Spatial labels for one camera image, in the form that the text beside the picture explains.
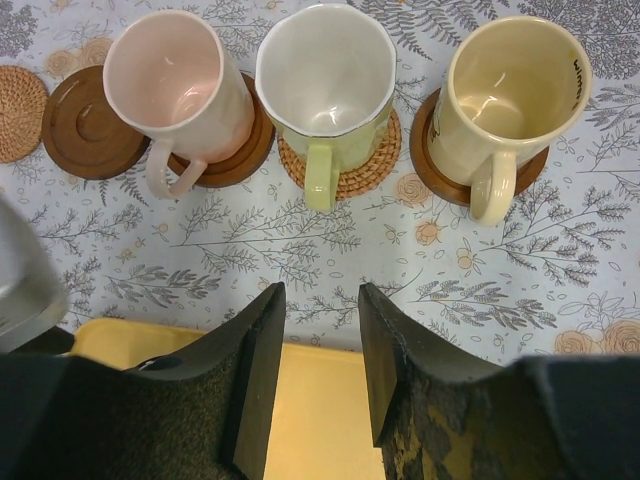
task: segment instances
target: mug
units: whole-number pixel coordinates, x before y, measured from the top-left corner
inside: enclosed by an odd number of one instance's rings
[[[103,84],[116,114],[154,140],[147,183],[159,198],[188,191],[210,163],[231,157],[248,140],[254,111],[238,67],[213,28],[180,10],[151,13],[113,43]],[[174,152],[189,166],[167,183]]]
[[[427,133],[438,170],[471,186],[471,217],[506,215],[517,169],[565,132],[591,92],[580,42],[541,18],[495,20],[465,39],[451,61]]]
[[[262,41],[256,91],[278,133],[306,161],[307,207],[333,207],[341,172],[363,165],[387,129],[396,51],[384,27],[340,4],[307,7]]]

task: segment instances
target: leaf pattern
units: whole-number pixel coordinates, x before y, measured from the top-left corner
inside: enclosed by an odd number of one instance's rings
[[[250,73],[266,33],[302,8],[291,0],[63,3],[0,0],[0,57],[35,71],[49,91],[63,78],[48,73],[53,53],[115,40],[159,8],[199,15]],[[394,108],[404,143],[376,190],[338,202],[330,213],[306,208],[276,148],[241,184],[196,187],[177,201],[151,195],[146,155],[102,181],[62,172],[42,146],[0,165],[0,193],[35,230],[69,292],[64,327],[109,316],[215,328],[283,281],[287,338],[358,349],[358,286],[373,282],[416,321],[495,363],[574,345],[585,352],[622,348],[640,321],[640,4],[348,3],[378,20],[396,46]],[[597,82],[582,118],[551,145],[542,175],[501,225],[487,229],[422,184],[408,134],[460,42],[498,16],[522,13],[572,32]]]

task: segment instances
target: pink mug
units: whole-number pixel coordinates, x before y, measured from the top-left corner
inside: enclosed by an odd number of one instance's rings
[[[156,197],[179,197],[251,134],[242,75],[213,28],[192,13],[163,10],[129,26],[109,50],[103,83],[118,116],[154,141],[146,175]],[[172,152],[190,163],[169,185]]]

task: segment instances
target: wooden coaster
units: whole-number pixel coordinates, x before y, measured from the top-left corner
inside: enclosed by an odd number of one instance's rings
[[[371,158],[367,160],[367,163],[355,170],[340,174],[336,200],[362,195],[380,185],[393,170],[393,166],[400,156],[401,147],[402,131],[400,129],[400,120],[396,111],[392,110],[387,133],[378,148],[373,152],[373,155],[371,155]],[[283,138],[278,138],[278,151],[280,152],[282,165],[291,179],[300,188],[304,189],[306,163],[300,160],[300,157],[291,150],[291,147],[287,145]]]
[[[47,89],[26,68],[0,67],[0,163],[33,152],[40,143]]]
[[[260,103],[253,78],[244,73],[242,78],[244,78],[244,83],[251,93],[255,112],[251,135],[232,157],[223,162],[210,164],[198,179],[196,185],[222,188],[240,183],[253,175],[269,155],[275,129]],[[188,160],[175,154],[169,158],[169,168],[177,175],[182,175],[188,166]]]
[[[109,106],[101,65],[74,73],[56,88],[44,111],[42,138],[61,169],[88,180],[120,175],[149,146]]]
[[[471,201],[471,188],[449,180],[440,173],[427,149],[427,133],[439,94],[440,89],[429,95],[413,120],[409,142],[411,161],[420,180],[429,190],[448,202],[468,207]],[[549,148],[545,148],[518,170],[514,195],[522,193],[538,178],[547,163],[548,155]]]

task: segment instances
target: mug rim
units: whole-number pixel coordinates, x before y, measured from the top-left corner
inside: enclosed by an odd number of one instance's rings
[[[486,30],[490,30],[498,25],[501,25],[503,23],[508,23],[508,22],[527,22],[527,23],[535,22],[535,23],[544,24],[545,26],[552,28],[557,33],[562,35],[566,40],[568,40],[569,43],[573,45],[573,47],[576,49],[578,57],[584,64],[583,71],[587,74],[586,75],[587,80],[585,82],[586,86],[583,87],[584,95],[578,102],[578,105],[576,106],[576,109],[573,112],[573,114],[565,122],[563,122],[562,125],[556,127],[550,132],[545,133],[544,135],[539,135],[537,137],[515,139],[515,138],[501,137],[499,135],[494,135],[493,133],[487,132],[486,130],[480,128],[478,125],[473,123],[469,119],[469,117],[467,117],[467,115],[462,111],[462,107],[460,107],[460,104],[456,101],[457,97],[456,97],[456,91],[453,85],[453,79],[454,79],[455,67],[458,63],[458,60],[460,59],[460,56],[462,55],[462,52],[477,36],[485,32]],[[573,36],[573,34],[569,32],[566,28],[558,25],[557,23],[554,23],[545,18],[534,17],[530,15],[512,15],[508,17],[502,17],[497,20],[493,20],[491,22],[485,23],[481,27],[475,29],[471,33],[471,35],[469,35],[467,38],[463,40],[463,42],[460,44],[460,46],[456,50],[455,54],[453,55],[453,58],[451,59],[451,63],[449,65],[449,71],[447,73],[447,89],[451,93],[450,96],[451,96],[451,103],[453,103],[453,110],[462,119],[462,122],[467,127],[469,127],[473,132],[481,136],[488,137],[491,140],[497,143],[500,143],[501,145],[507,145],[507,146],[522,146],[522,145],[529,145],[533,143],[544,143],[545,141],[551,142],[554,138],[561,135],[567,128],[573,125],[573,123],[580,117],[580,115],[582,115],[582,112],[584,111],[585,107],[587,106],[587,103],[589,102],[589,99],[591,98],[592,84],[593,84],[593,71],[591,68],[591,62],[589,61],[589,56],[587,55],[587,52],[585,51],[582,44],[578,41],[578,39],[575,36]]]
[[[138,123],[138,122],[132,120],[131,118],[129,118],[128,115],[125,115],[115,105],[115,102],[113,100],[113,95],[111,93],[111,87],[110,87],[109,83],[107,82],[107,72],[111,68],[113,68],[113,67],[111,67],[111,63],[113,61],[114,56],[116,55],[116,53],[115,53],[116,47],[122,42],[122,39],[126,36],[126,34],[131,29],[133,29],[134,27],[140,25],[141,23],[153,20],[153,19],[155,19],[157,17],[175,16],[175,15],[186,17],[186,18],[189,18],[191,20],[195,20],[197,23],[199,23],[200,25],[205,27],[205,29],[211,34],[211,37],[213,38],[213,41],[216,44],[216,48],[218,49],[218,54],[220,56],[220,71],[218,73],[218,82],[216,83],[216,86],[214,87],[213,92],[211,92],[211,95],[209,96],[207,101],[204,103],[204,105],[202,105],[202,107],[200,107],[196,112],[194,112],[188,118],[182,120],[181,122],[175,123],[173,125],[166,125],[164,127],[151,127],[151,126],[148,126],[148,125],[143,125],[143,124]],[[202,18],[200,18],[199,16],[195,15],[194,13],[187,12],[185,10],[159,10],[157,12],[152,12],[152,13],[148,13],[146,15],[143,15],[142,17],[137,19],[135,22],[133,22],[131,25],[129,25],[124,30],[124,32],[122,32],[118,36],[118,38],[116,38],[116,40],[114,40],[113,44],[111,45],[111,48],[109,48],[109,52],[107,53],[107,58],[105,59],[104,67],[103,67],[103,70],[102,70],[102,85],[103,85],[105,97],[107,98],[107,102],[109,103],[109,106],[113,109],[113,111],[116,112],[116,114],[121,119],[125,120],[129,125],[131,125],[133,128],[135,128],[137,130],[144,131],[144,132],[151,132],[152,134],[166,133],[166,132],[170,132],[170,131],[173,131],[173,130],[177,130],[177,129],[189,124],[194,118],[196,118],[202,112],[204,112],[209,107],[209,105],[211,105],[211,103],[213,102],[213,99],[218,94],[218,91],[220,90],[220,85],[222,83],[221,79],[222,79],[222,77],[224,75],[224,70],[225,70],[226,61],[225,61],[225,58],[224,58],[225,57],[224,52],[225,52],[224,46],[222,45],[222,42],[220,41],[220,37],[218,37],[218,34],[214,30],[214,28],[211,25],[209,25],[207,22],[205,22]]]
[[[263,88],[263,85],[262,85],[262,75],[259,74],[259,72],[261,71],[261,68],[262,68],[262,63],[263,63],[264,47],[271,40],[270,36],[272,34],[274,34],[274,32],[277,32],[278,30],[286,27],[287,24],[289,22],[291,22],[295,17],[297,17],[297,16],[299,16],[299,15],[301,15],[301,14],[303,14],[303,13],[309,11],[309,10],[316,9],[316,8],[317,9],[324,8],[324,9],[334,9],[334,10],[345,10],[345,11],[352,12],[352,13],[358,15],[360,18],[362,18],[363,20],[368,22],[376,30],[378,30],[380,33],[382,33],[382,36],[384,37],[385,43],[389,47],[389,52],[391,53],[391,59],[392,59],[391,82],[390,82],[390,84],[389,84],[389,86],[387,88],[387,92],[386,92],[386,94],[384,96],[384,99],[380,102],[380,104],[367,117],[365,117],[363,120],[361,120],[360,122],[358,122],[354,126],[351,126],[349,128],[340,130],[340,131],[338,131],[338,132],[336,132],[334,134],[331,134],[331,135],[319,135],[319,134],[313,133],[310,130],[294,128],[294,126],[290,122],[286,121],[280,115],[276,114],[275,111],[273,110],[273,108],[271,107],[271,105],[267,101],[264,100],[265,95],[264,95],[264,88]],[[305,7],[303,9],[301,9],[301,10],[298,10],[297,12],[293,13],[292,15],[289,15],[288,17],[285,17],[285,18],[281,19],[280,21],[278,21],[271,28],[271,30],[269,30],[269,32],[267,32],[267,35],[262,39],[262,42],[260,42],[260,46],[258,47],[258,53],[256,55],[256,75],[255,75],[256,92],[258,94],[258,97],[260,98],[260,101],[262,102],[262,105],[263,105],[264,109],[267,111],[269,116],[272,117],[272,119],[275,120],[276,122],[280,123],[281,125],[284,125],[287,129],[297,133],[298,135],[301,135],[301,136],[307,137],[307,138],[327,138],[327,139],[338,138],[338,137],[342,137],[344,135],[347,135],[347,134],[349,134],[349,133],[351,133],[351,132],[353,132],[355,130],[358,130],[359,128],[371,123],[384,110],[386,105],[389,103],[389,101],[393,97],[393,94],[394,94],[395,88],[396,88],[397,57],[398,57],[398,54],[397,54],[395,45],[393,44],[393,41],[391,40],[391,37],[389,36],[389,33],[382,26],[382,24],[380,22],[378,22],[375,19],[371,18],[369,15],[361,12],[357,8],[352,7],[351,5],[342,4],[342,3],[317,3],[315,5],[310,5],[308,7]]]

